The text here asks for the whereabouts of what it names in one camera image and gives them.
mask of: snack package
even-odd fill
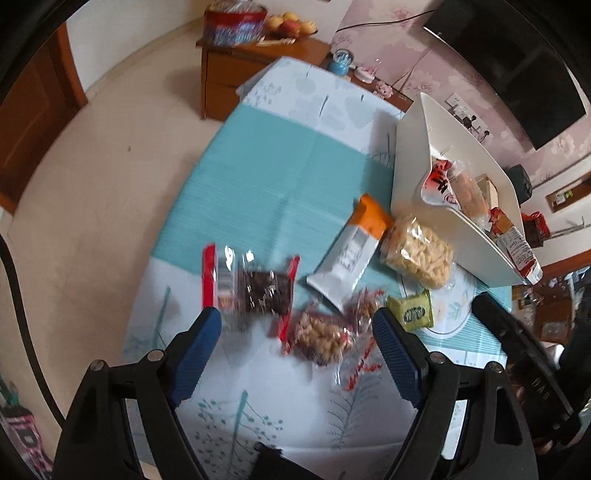
[[[384,357],[375,338],[373,335],[363,335],[344,353],[335,375],[335,383],[345,391],[352,391],[357,386],[359,377],[378,374],[383,367]]]
[[[431,157],[431,173],[421,187],[421,198],[428,205],[448,206],[460,209],[456,195],[447,178],[447,172],[453,166],[449,160]]]
[[[506,250],[524,279],[531,285],[538,283],[543,276],[542,268],[521,232],[500,208],[491,210],[491,222],[491,233],[496,235],[497,245]]]
[[[316,273],[306,278],[307,284],[344,313],[357,282],[391,225],[390,215],[379,203],[367,193],[363,195]]]
[[[345,319],[355,335],[370,332],[374,313],[385,305],[383,290],[368,290],[363,288],[353,295],[350,303],[345,307]]]
[[[284,353],[297,348],[306,359],[319,367],[336,364],[353,346],[351,331],[339,317],[320,313],[315,307],[305,309],[294,326]]]
[[[222,317],[238,312],[237,266],[236,254],[229,246],[218,251],[216,244],[210,244],[203,249],[203,308],[215,307]]]
[[[478,188],[480,188],[480,191],[484,195],[484,199],[486,200],[488,206],[490,208],[498,207],[499,192],[497,192],[495,184],[490,180],[490,178],[484,175],[480,178],[480,180],[478,180],[477,184]]]
[[[388,297],[388,308],[407,332],[434,325],[431,294],[428,290],[405,299]]]
[[[456,194],[462,213],[480,228],[485,228],[490,218],[491,208],[470,170],[461,161],[453,163],[447,172],[447,178]]]
[[[382,243],[381,260],[435,290],[444,287],[452,276],[453,247],[415,217],[400,217]]]
[[[289,323],[299,263],[300,257],[296,255],[287,272],[263,270],[250,251],[238,261],[232,248],[225,246],[218,251],[215,244],[208,245],[203,250],[203,307],[220,310],[226,328],[232,322],[242,324],[252,315],[277,316],[282,334],[284,325]]]

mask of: tablecloth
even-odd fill
[[[251,82],[241,104],[187,179],[160,233],[135,299],[126,361],[164,348],[202,308],[202,250],[212,242],[251,250],[270,268],[301,255],[294,303],[312,295],[314,271],[370,193],[388,209],[395,131],[403,113],[358,86],[282,58]],[[404,296],[417,285],[373,259],[360,286]],[[505,361],[500,344],[470,314],[487,288],[458,267],[451,290],[433,292],[436,325],[419,333],[429,350],[460,364]],[[508,288],[490,292],[505,307]],[[254,443],[332,479],[381,478],[399,451],[415,410],[387,370],[346,392],[334,370],[282,356],[263,323],[224,332],[192,398],[177,415],[212,479],[247,478]],[[137,406],[128,404],[138,454],[151,461]],[[462,422],[457,406],[451,431]]]

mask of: blue jar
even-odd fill
[[[338,49],[334,55],[332,61],[328,65],[329,72],[344,77],[349,71],[349,65],[353,63],[353,54],[345,48]]]

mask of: floral wallpaper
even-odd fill
[[[441,0],[353,0],[340,26],[403,20],[440,4]],[[450,47],[423,29],[429,16],[337,32],[333,51],[348,48],[356,64],[380,59],[378,77],[411,99],[425,92],[448,107],[445,100],[457,93],[487,124],[491,135],[482,144],[489,153],[501,167],[522,164],[533,185],[556,176],[591,153],[589,115],[534,150],[511,111],[485,80]],[[589,113],[589,101],[579,92]]]

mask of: white wall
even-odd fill
[[[201,17],[208,0],[90,0],[67,21],[84,91],[133,52]]]
[[[550,206],[546,201],[546,195],[567,186],[589,171],[591,171],[591,155],[549,182],[534,189],[531,199],[521,206],[521,211],[523,213],[542,212],[551,232],[579,225],[582,216],[584,216],[586,223],[591,224],[591,196],[585,197],[556,213],[550,210]],[[534,253],[543,267],[573,257],[589,249],[591,249],[591,228],[545,241],[544,246],[536,248]]]
[[[330,43],[352,0],[259,0],[272,15],[295,12],[302,20],[313,20],[318,26],[315,38]]]

